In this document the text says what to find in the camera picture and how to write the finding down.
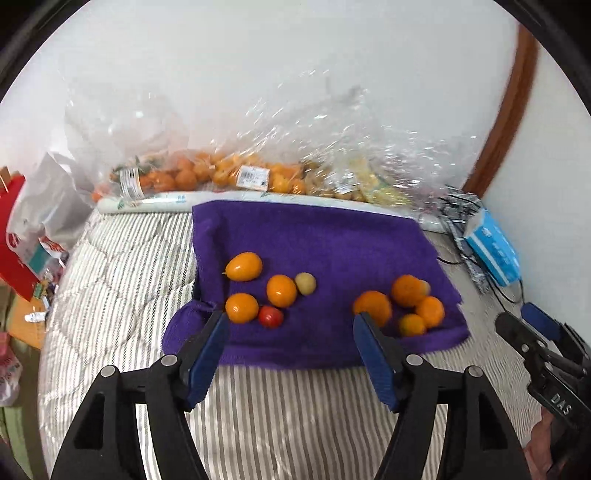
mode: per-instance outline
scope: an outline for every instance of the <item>white plastic bag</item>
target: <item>white plastic bag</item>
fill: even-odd
[[[9,407],[18,397],[22,364],[8,345],[9,336],[0,338],[0,407]]]
[[[7,243],[23,263],[29,264],[40,245],[53,256],[74,247],[93,210],[91,188],[71,159],[60,154],[43,157],[27,177],[8,219],[6,233],[16,235],[18,243]],[[40,268],[31,269],[39,276]]]

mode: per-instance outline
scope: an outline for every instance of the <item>purple towel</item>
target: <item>purple towel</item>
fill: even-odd
[[[355,298],[365,290],[389,294],[392,282],[412,274],[431,284],[446,309],[443,324],[423,336],[401,340],[408,352],[448,349],[469,336],[457,307],[462,301],[437,261],[437,252],[410,219],[317,206],[215,201],[193,208],[193,247],[197,256],[195,299],[172,318],[163,338],[165,353],[176,353],[197,333],[214,309],[237,292],[268,304],[265,286],[276,274],[291,278],[309,272],[316,291],[284,309],[285,321],[267,329],[253,320],[230,326],[222,364],[265,368],[341,368],[361,364],[353,340]],[[237,283],[222,272],[241,252],[257,253],[263,271]],[[398,336],[397,318],[385,327]]]

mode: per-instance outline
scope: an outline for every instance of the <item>blue gripper pad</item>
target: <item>blue gripper pad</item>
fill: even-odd
[[[560,325],[533,303],[525,303],[521,307],[521,318],[538,330],[548,340],[560,340]]]
[[[353,321],[353,337],[380,402],[391,411],[396,411],[399,401],[394,391],[394,372],[374,334],[360,315]]]
[[[189,370],[187,403],[192,408],[195,408],[195,405],[205,399],[229,336],[228,319],[223,317],[212,330],[211,335],[203,345],[201,354]]]

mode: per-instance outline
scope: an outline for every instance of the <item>wooden door frame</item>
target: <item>wooden door frame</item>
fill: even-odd
[[[499,113],[472,174],[462,187],[482,198],[501,167],[519,128],[534,83],[539,44],[521,24],[511,76],[505,89]]]

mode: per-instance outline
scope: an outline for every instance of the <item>white wall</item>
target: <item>white wall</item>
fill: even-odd
[[[158,86],[191,146],[241,126],[279,82],[334,71],[369,89],[385,124],[439,140],[490,129],[517,27],[491,0],[93,0],[40,48],[0,104],[0,163],[66,153],[67,83]]]
[[[591,342],[591,116],[543,50],[523,122],[485,196],[525,294]]]

